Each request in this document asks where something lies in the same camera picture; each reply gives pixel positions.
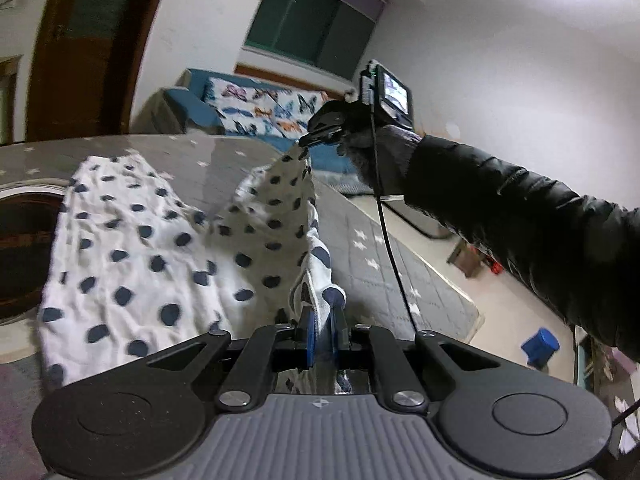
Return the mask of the black jacket right forearm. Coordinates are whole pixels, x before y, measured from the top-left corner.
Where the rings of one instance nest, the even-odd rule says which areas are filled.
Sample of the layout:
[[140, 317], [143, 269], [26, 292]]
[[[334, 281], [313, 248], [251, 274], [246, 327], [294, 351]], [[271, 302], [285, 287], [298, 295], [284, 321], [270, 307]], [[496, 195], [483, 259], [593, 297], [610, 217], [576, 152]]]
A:
[[426, 136], [406, 203], [491, 255], [565, 321], [639, 357], [639, 211]]

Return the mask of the black gloved right hand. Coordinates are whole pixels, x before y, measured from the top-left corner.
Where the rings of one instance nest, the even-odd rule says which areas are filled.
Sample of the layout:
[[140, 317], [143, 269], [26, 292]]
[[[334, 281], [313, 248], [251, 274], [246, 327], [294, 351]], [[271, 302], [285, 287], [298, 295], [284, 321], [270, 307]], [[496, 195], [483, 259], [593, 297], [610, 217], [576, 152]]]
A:
[[409, 162], [421, 141], [412, 131], [384, 126], [375, 133], [346, 133], [337, 151], [352, 161], [360, 180], [376, 194], [402, 195]]

